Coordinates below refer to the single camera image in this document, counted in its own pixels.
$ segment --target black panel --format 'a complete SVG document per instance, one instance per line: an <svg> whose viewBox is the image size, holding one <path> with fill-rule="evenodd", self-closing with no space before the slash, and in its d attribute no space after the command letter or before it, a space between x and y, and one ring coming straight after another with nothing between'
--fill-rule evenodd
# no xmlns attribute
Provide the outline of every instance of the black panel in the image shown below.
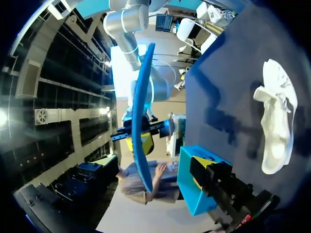
<svg viewBox="0 0 311 233"><path fill-rule="evenodd" d="M80 120L80 133L81 143L85 145L92 140L96 139L101 134L108 131L107 117L81 119Z"/></svg>

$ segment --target ventilation fan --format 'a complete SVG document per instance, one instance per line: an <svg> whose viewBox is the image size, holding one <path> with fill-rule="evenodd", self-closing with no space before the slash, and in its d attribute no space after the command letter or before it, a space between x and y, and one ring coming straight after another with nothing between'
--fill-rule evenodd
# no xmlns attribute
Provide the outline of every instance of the ventilation fan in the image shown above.
<svg viewBox="0 0 311 233"><path fill-rule="evenodd" d="M46 109L35 110L35 125L48 124L48 111Z"/></svg>

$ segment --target table surface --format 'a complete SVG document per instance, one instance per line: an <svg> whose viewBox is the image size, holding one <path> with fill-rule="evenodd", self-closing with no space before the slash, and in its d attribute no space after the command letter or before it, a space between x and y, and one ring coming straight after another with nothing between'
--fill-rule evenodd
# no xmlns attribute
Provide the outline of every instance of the table surface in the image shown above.
<svg viewBox="0 0 311 233"><path fill-rule="evenodd" d="M278 61L295 87L298 109L289 165L274 175L261 171L263 104L253 100L263 84L262 67ZM186 145L200 145L233 164L233 172L255 192L263 189L294 199L311 170L310 63L286 27L264 6L248 6L186 75Z"/></svg>

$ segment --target white sneaker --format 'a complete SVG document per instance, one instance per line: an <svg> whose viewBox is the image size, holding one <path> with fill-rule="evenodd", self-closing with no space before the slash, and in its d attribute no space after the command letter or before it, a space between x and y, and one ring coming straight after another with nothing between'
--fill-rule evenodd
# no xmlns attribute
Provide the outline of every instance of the white sneaker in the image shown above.
<svg viewBox="0 0 311 233"><path fill-rule="evenodd" d="M288 111L289 119L291 118L291 124L289 125L291 131L291 139L288 144L286 161L284 165L287 165L291 159L293 145L294 145L294 115L298 106L297 95L293 86L293 83L283 67L276 61L269 59L263 64L263 83L264 87L272 92L284 95L288 101L287 105L291 108Z"/></svg>
<svg viewBox="0 0 311 233"><path fill-rule="evenodd" d="M261 170L267 175L275 174L286 162L291 140L286 99L263 86L256 89L253 97L263 102L264 106L261 126L265 135L265 146Z"/></svg>

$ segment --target cable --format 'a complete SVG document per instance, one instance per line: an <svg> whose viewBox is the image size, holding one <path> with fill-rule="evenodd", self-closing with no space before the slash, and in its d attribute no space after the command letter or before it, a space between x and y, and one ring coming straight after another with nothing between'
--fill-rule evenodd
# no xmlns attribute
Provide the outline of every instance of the cable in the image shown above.
<svg viewBox="0 0 311 233"><path fill-rule="evenodd" d="M165 61L162 61L162 60L160 60L160 59L153 59L153 60L163 62L164 64L166 64L167 66L169 66L169 67L172 69L172 71L174 72L174 76L175 76L174 82L173 82L173 84L172 84L172 86L171 86L171 89L173 89L173 88L174 88L174 85L176 84L176 81L177 81L177 74L176 74L176 71L174 70L174 68L173 68L169 63L167 63L167 62L165 62Z"/></svg>

